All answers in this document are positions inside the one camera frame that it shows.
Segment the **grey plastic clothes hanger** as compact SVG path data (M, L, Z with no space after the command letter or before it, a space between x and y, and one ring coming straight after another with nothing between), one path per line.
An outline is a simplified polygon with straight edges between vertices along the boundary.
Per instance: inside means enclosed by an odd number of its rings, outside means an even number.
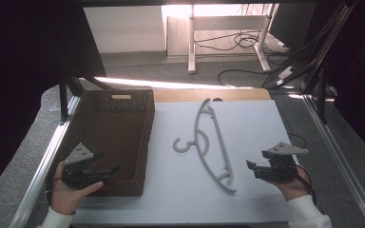
M229 184L233 181L234 177L232 164L230 162L226 146L223 140L223 136L221 134L221 129L216 112L214 108L210 105L210 103L211 100L209 98L205 99L198 110L194 123L194 139L192 141L188 141L185 144L185 147L179 147L179 142L181 141L181 139L177 138L174 140L172 146L173 149L178 153L185 153L192 146L195 146L197 148L197 152L202 161L202 164L204 165L205 169L210 174L210 176L218 183L220 188L223 189L226 193L234 195L237 193L237 191L229 187ZM218 142L221 147L221 154L223 158L223 172L218 175L212 170L211 166L209 165L209 163L206 161L205 158L210 148L210 141L206 133L200 129L200 119L201 116L203 115L209 115L211 120L213 121L216 134L218 137Z

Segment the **dark curtain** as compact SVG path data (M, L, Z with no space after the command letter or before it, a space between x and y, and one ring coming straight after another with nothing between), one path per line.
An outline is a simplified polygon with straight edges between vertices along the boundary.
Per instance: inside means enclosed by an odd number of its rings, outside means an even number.
M63 76L106 74L75 0L0 0L0 176Z
M365 142L365 0L348 0L351 12L323 64L337 91L335 106Z

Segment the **aluminium frame rail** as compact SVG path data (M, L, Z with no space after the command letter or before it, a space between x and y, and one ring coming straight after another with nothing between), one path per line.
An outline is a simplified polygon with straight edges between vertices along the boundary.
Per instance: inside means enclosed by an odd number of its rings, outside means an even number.
M315 122L319 134L327 145L328 150L330 151L343 179L348 185L356 204L360 208L361 213L365 218L365 188L361 185L350 164L344 157L342 150L333 136L328 124L324 123L318 116L317 104L313 96L302 95L301 98L305 103L313 121Z
M46 178L55 169L54 158L63 141L69 121L61 121L60 96L44 93L41 107L14 157L15 187L21 187L22 198L9 228L34 228L46 216Z

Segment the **person's right hand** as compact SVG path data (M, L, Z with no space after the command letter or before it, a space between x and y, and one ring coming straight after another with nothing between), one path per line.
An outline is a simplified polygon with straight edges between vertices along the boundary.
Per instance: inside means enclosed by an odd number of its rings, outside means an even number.
M297 166L298 175L308 184L311 183L310 177L305 169L301 166ZM307 187L297 179L293 179L286 183L273 182L273 185L281 192L286 200L293 200L303 196L309 195L309 190Z

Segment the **white table cover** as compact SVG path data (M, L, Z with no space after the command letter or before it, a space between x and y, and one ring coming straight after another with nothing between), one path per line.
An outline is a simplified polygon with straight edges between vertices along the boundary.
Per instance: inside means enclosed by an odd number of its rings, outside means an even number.
M246 161L267 165L261 151L288 136L274 101L213 102L221 134L233 168L226 193L205 169L192 146L185 153L173 149L194 139L198 102L157 103L149 142L144 192L137 198L86 198L74 224L87 225L219 225L280 222L290 211L280 191L258 180ZM205 156L212 170L223 172L223 158L209 115L200 119L210 148Z

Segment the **black diagonal frame struts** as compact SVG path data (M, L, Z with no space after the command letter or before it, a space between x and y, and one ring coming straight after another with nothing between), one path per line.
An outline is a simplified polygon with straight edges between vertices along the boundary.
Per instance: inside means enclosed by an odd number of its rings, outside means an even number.
M323 69L327 54L358 2L359 0L339 0L335 12L315 37L304 47L291 53L282 64L270 73L261 87L274 90L304 76L299 90L301 93L310 93L317 85L318 74ZM278 74L291 64L299 64L298 70L279 80Z

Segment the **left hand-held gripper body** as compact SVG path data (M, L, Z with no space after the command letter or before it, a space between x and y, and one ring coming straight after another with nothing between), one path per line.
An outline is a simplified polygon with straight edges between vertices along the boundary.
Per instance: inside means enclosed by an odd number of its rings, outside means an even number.
M83 189L92 183L103 181L104 179L92 179L90 177L93 173L89 170L92 164L89 159L93 155L81 142L78 143L64 161L62 181L74 189Z

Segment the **white power strip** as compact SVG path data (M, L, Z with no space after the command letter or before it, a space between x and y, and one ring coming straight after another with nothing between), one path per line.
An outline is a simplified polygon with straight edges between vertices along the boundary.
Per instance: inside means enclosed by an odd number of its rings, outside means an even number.
M294 66L288 66L287 68L285 68L279 75L279 78L281 80L285 79L286 77L288 77L289 75L291 75L293 72L296 71L296 68Z

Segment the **person's left hand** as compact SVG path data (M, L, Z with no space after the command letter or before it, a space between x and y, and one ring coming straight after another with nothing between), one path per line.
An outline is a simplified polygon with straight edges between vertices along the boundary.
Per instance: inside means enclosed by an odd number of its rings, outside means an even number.
M76 211L79 203L84 197L98 191L104 186L104 183L98 181L83 189L72 189L62 181L64 167L64 163L60 161L54 173L51 187L50 207L59 214L69 216Z

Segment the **brown woven basket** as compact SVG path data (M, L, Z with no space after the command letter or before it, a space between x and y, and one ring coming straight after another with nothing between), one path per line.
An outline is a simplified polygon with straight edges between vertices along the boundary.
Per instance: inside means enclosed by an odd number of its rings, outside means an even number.
M119 164L95 197L139 197L144 192L148 143L155 115L151 89L89 90L71 115L54 163L82 143L92 153L105 152L93 162L93 173Z

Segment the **white panel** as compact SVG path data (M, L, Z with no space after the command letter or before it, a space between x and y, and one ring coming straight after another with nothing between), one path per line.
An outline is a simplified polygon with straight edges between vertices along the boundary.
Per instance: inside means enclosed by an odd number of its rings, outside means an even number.
M100 53L165 51L160 6L84 8Z

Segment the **black metal stand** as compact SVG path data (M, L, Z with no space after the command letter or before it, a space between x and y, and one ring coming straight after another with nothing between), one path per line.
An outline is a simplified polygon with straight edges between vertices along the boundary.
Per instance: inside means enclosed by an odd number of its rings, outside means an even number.
M74 96L80 97L84 93L84 89L79 79L74 75L62 75L59 78L59 93L60 93L60 107L61 107L61 120L60 124L64 124L69 117L67 108L67 90Z
M323 124L327 124L325 118L326 85L327 82L322 69L318 74L317 115Z

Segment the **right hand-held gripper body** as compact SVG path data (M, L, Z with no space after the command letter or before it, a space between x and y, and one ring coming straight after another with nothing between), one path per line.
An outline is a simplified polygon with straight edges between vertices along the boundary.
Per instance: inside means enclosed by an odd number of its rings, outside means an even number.
M269 181L285 183L291 181L298 173L294 155L307 154L308 150L279 142L275 146L261 151L262 156L269 161L271 179Z

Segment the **white metal desk frame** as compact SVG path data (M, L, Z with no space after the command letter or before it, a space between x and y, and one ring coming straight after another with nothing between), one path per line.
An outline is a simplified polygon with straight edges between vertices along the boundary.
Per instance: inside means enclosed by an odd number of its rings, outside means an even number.
M188 72L196 72L196 52L194 35L198 30L243 30L259 29L259 39L254 45L254 50L264 72L270 72L271 68L263 52L266 34L269 30L275 5L271 4L265 15L228 15L228 16L196 16L195 6L191 6L189 16L189 50Z

